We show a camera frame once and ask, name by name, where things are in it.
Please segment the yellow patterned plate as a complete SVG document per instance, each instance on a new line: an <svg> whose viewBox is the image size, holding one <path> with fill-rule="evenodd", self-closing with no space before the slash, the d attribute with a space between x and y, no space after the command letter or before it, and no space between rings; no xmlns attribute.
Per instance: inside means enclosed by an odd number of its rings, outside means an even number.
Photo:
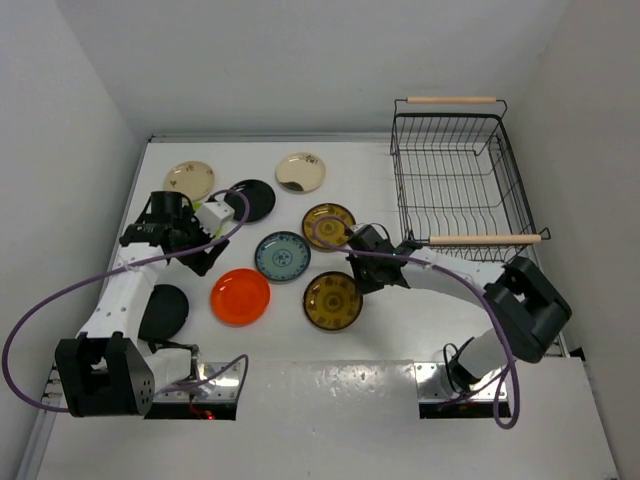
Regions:
<svg viewBox="0 0 640 480"><path fill-rule="evenodd" d="M342 247L347 242L346 230L356 223L353 214L336 203L321 203L310 208L302 218L302 235L314 248L329 251L326 246Z"/></svg>
<svg viewBox="0 0 640 480"><path fill-rule="evenodd" d="M305 317L312 325L325 332L338 332L358 319L364 300L350 275L329 271L310 281L302 304Z"/></svg>

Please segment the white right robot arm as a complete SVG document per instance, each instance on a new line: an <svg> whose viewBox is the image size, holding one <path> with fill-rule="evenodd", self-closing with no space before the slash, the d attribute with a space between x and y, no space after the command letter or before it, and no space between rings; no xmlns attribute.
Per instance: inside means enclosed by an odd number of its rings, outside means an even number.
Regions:
<svg viewBox="0 0 640 480"><path fill-rule="evenodd" d="M568 302L530 259L474 262L404 241L395 246L371 224L347 229L347 257L361 294L387 286L428 290L476 304L491 328L445 362L443 390L467 394L494 370L540 362L572 316Z"/></svg>

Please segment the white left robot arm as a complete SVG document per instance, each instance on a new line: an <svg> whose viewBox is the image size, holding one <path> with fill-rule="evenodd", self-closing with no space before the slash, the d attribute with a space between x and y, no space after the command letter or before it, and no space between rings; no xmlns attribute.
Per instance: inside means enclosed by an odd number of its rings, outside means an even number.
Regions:
<svg viewBox="0 0 640 480"><path fill-rule="evenodd" d="M55 363L72 416L144 416L156 393L191 375L192 348L144 352L138 345L140 326L170 260L204 276L228 245L213 236L233 215L223 201L195 208L180 192L151 193L119 239L116 273L96 309L75 338L56 347Z"/></svg>

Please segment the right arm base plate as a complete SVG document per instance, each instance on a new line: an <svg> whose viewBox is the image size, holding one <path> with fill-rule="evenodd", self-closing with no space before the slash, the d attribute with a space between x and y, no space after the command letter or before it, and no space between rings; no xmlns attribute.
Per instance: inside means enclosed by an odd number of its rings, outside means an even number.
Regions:
<svg viewBox="0 0 640 480"><path fill-rule="evenodd" d="M449 384L443 362L416 362L414 374L418 399L422 403L446 402L459 397L485 403L495 398L500 402L508 400L506 382L500 383L501 369L490 371L479 382L472 384L469 393L459 386L452 387Z"/></svg>

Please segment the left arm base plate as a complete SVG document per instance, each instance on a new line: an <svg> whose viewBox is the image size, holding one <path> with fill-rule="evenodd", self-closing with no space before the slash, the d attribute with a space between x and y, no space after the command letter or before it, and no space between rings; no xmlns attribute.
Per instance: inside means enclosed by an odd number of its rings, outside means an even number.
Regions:
<svg viewBox="0 0 640 480"><path fill-rule="evenodd" d="M154 397L155 403L187 402L190 396L198 403L233 403L238 399L240 383L245 373L245 362L240 360L223 373L220 370L225 364L199 363L195 374L188 383L196 383L184 390L178 390L175 385L161 391Z"/></svg>

